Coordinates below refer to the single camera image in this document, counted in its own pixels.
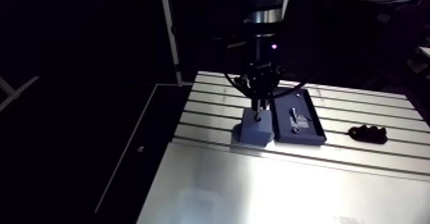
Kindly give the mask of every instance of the screw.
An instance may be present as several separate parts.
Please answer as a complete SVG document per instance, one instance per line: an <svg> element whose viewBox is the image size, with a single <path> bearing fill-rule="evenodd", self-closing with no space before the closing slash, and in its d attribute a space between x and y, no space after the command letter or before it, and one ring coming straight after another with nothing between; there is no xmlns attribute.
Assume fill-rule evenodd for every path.
<svg viewBox="0 0 430 224"><path fill-rule="evenodd" d="M300 129L298 127L293 127L291 129L291 132L293 132L294 134L298 134L298 133L300 133Z"/></svg>

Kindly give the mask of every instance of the white table surface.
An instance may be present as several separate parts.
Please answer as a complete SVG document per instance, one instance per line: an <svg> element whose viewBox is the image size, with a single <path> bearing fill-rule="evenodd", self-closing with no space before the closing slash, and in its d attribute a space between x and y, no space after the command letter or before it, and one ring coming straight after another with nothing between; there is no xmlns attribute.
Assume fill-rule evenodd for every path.
<svg viewBox="0 0 430 224"><path fill-rule="evenodd" d="M305 88L323 146L238 145L231 130L251 101L199 72L138 223L430 223L430 128L407 98ZM345 134L362 124L386 127L388 141Z"/></svg>

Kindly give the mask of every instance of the black tray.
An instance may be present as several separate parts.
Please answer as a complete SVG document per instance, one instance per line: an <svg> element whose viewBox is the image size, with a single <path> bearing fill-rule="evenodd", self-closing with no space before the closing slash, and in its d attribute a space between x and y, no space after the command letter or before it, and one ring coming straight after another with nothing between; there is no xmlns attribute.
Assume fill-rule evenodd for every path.
<svg viewBox="0 0 430 224"><path fill-rule="evenodd" d="M288 89L277 88L275 93ZM291 108L296 109L297 121L292 117ZM278 142L322 145L327 140L308 90L299 89L271 101L271 111L275 139ZM298 128L299 132L294 133L293 127Z"/></svg>

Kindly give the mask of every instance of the metal plate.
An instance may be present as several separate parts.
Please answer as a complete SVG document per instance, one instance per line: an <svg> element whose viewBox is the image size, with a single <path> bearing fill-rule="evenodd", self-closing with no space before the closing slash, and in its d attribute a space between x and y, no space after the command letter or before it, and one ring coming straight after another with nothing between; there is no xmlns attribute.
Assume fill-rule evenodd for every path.
<svg viewBox="0 0 430 224"><path fill-rule="evenodd" d="M430 128L404 95L307 84L326 143L258 148L231 134L250 100L196 82L138 223L430 223ZM345 134L361 124L388 141Z"/></svg>
<svg viewBox="0 0 430 224"><path fill-rule="evenodd" d="M430 183L170 143L139 224L430 221Z"/></svg>

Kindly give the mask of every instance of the cable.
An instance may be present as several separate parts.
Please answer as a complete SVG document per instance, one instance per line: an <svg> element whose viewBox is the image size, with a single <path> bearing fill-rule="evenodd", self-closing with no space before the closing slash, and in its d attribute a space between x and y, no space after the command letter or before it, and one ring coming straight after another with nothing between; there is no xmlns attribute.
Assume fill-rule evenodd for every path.
<svg viewBox="0 0 430 224"><path fill-rule="evenodd" d="M303 87L307 82L309 82L311 79L313 79L317 74L318 74L318 70L315 70L312 74L309 75L309 77L307 77L306 79L302 80L299 84L297 84L296 86L294 86L291 89L285 90L282 93L278 93L276 95L273 96L253 96L252 93L249 93L246 90L243 90L238 84L236 84L231 78L230 76L227 74L227 70L225 68L225 60L222 59L221 60L221 68L223 71L223 74L225 76L225 78L227 79L227 81L237 90L239 90L243 95L245 95L245 97L250 98L250 99L266 99L266 100L273 100L273 99L277 99L286 95L291 94L292 92L295 92L296 90L300 89L301 87Z"/></svg>

